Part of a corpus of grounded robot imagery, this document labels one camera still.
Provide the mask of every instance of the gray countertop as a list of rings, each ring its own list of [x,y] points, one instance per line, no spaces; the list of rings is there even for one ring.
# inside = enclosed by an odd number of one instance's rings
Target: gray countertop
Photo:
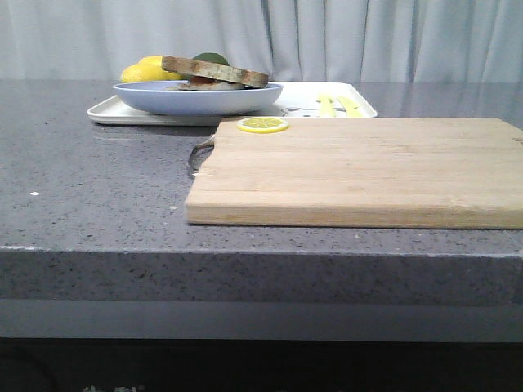
[[[186,160],[213,129],[96,124],[111,86],[0,82],[0,299],[523,303],[521,230],[187,225]],[[381,117],[523,128],[521,84],[355,87]]]

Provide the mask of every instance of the light blue plate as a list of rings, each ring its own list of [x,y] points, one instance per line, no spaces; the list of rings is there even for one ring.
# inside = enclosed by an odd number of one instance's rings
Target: light blue plate
[[[265,88],[230,91],[165,90],[186,81],[132,82],[114,85],[119,98],[134,109],[172,116],[228,116],[272,105],[283,86],[269,83]]]

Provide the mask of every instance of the gray curtain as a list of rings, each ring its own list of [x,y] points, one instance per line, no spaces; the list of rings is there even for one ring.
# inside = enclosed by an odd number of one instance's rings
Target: gray curtain
[[[521,82],[523,0],[0,0],[0,78],[223,54],[280,81]]]

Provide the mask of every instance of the lemon slice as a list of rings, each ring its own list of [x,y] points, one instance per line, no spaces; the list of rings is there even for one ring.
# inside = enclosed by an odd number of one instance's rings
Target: lemon slice
[[[277,117],[249,117],[239,120],[236,126],[246,132],[273,133],[284,131],[288,123]]]

